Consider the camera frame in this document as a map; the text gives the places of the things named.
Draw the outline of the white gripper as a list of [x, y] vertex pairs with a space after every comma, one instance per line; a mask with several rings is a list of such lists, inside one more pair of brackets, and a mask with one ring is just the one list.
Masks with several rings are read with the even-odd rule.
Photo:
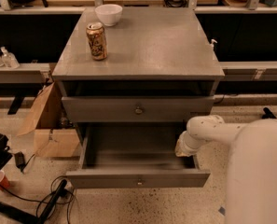
[[195, 155], [202, 145], [202, 140], [192, 137], [185, 131], [179, 136], [174, 152], [177, 157], [188, 157]]

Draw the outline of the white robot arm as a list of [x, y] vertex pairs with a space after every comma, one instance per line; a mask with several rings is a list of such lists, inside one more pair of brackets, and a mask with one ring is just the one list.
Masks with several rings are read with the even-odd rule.
[[192, 156], [211, 141], [229, 146], [225, 224], [277, 224], [277, 119], [226, 123], [217, 115], [194, 117], [175, 155]]

